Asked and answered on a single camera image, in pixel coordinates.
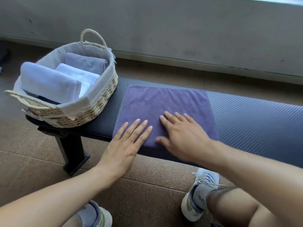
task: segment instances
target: sneaker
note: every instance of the sneaker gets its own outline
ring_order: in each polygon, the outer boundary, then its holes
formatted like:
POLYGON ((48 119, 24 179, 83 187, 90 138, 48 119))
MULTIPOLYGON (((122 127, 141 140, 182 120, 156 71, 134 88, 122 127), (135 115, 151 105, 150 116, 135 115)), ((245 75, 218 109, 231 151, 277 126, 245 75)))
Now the sneaker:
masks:
POLYGON ((97 219, 92 227, 112 227, 113 218, 110 212, 100 207, 96 202, 89 202, 97 212, 97 219))
POLYGON ((192 173, 196 176, 195 182, 190 188, 189 192, 185 195, 181 203, 181 210, 189 221, 195 222, 198 221, 202 216, 206 206, 206 196, 210 191, 213 191, 218 188, 219 185, 219 174, 210 170, 199 168, 196 173, 192 173), (195 189, 199 186, 199 207, 193 202, 193 195, 195 189))

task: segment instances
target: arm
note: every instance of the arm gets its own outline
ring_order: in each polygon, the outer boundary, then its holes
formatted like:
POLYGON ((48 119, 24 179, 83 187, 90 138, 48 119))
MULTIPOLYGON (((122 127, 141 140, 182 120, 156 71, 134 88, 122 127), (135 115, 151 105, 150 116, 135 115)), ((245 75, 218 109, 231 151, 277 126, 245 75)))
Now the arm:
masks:
POLYGON ((139 122, 136 120, 122 136, 128 125, 125 123, 108 145, 100 162, 91 170, 1 207, 1 225, 62 226, 100 191, 110 187, 131 168, 134 157, 152 130, 149 127, 137 139, 147 124, 145 121, 136 128, 139 122))
POLYGON ((157 141, 172 154, 220 173, 288 223, 303 224, 303 169, 213 141, 186 114, 165 116, 169 139, 157 141))

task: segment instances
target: purple towel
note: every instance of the purple towel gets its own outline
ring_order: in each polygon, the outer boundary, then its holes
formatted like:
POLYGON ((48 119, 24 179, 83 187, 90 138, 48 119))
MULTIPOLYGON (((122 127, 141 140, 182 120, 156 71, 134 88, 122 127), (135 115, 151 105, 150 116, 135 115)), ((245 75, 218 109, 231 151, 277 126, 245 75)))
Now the purple towel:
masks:
POLYGON ((155 142, 157 136, 168 137, 165 127, 160 121, 164 111, 170 113, 187 113, 208 134, 211 139, 218 140, 213 114, 205 91, 193 89, 170 89, 130 85, 124 96, 113 136, 125 123, 132 124, 136 119, 148 120, 153 130, 139 150, 139 154, 182 162, 170 154, 162 145, 155 142))

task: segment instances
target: hand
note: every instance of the hand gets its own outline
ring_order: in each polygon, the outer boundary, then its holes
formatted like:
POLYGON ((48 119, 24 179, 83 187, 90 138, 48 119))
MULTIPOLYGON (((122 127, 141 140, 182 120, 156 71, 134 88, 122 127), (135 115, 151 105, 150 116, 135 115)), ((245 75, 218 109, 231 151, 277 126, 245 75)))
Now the hand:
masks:
POLYGON ((167 119, 161 115, 160 120, 168 131, 169 139, 157 137, 156 141, 179 159, 200 164, 211 152, 211 139, 189 115, 172 115, 167 111, 164 114, 167 119))
POLYGON ((111 183, 114 183, 131 169, 138 150, 152 131, 152 126, 149 126, 138 138, 146 127, 147 120, 142 122, 140 126, 138 126, 139 122, 140 119, 133 122, 122 136, 128 123, 123 124, 104 151, 100 162, 96 165, 96 168, 106 171, 112 181, 111 183))

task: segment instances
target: finger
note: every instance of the finger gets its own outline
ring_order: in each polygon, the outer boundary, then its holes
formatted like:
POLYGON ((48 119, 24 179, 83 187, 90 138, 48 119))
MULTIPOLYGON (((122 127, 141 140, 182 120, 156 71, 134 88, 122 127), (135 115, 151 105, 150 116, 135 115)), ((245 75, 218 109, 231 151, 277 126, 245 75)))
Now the finger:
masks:
POLYGON ((188 122, 196 123, 196 121, 193 118, 191 118, 188 114, 184 113, 183 116, 184 118, 186 118, 188 122))
POLYGON ((170 141, 168 138, 164 137, 164 136, 160 136, 156 138, 156 142, 162 144, 163 146, 165 146, 166 149, 169 149, 170 147, 170 141))
POLYGON ((136 139, 138 138, 138 136, 141 134, 141 132, 144 130, 144 128, 147 125, 147 120, 144 120, 143 123, 140 124, 140 126, 138 126, 134 132, 131 134, 131 136, 129 137, 129 140, 134 143, 136 141, 136 139))
POLYGON ((165 126, 167 131, 171 128, 172 124, 163 115, 160 115, 161 123, 165 126))
POLYGON ((119 140, 123 134, 123 132, 125 131, 125 129, 127 128, 128 122, 124 123, 120 129, 117 131, 116 135, 114 136, 113 140, 119 140))
POLYGON ((170 114, 168 111, 164 112, 164 115, 166 116, 166 118, 172 123, 175 124, 177 121, 179 121, 176 116, 170 114))
POLYGON ((131 134, 133 133, 134 129, 136 129, 136 127, 138 126, 140 122, 140 119, 136 119, 129 128, 127 128, 126 132, 124 133, 124 135, 122 136, 122 140, 127 140, 131 134))
POLYGON ((186 121, 186 118, 183 115, 180 115, 178 112, 175 112, 175 116, 182 122, 186 121))
POLYGON ((140 137, 137 139, 137 141, 134 143, 136 147, 136 151, 140 149, 140 147, 143 145, 143 143, 146 141, 146 139, 149 137, 150 133, 152 131, 152 126, 149 126, 146 131, 140 135, 140 137))

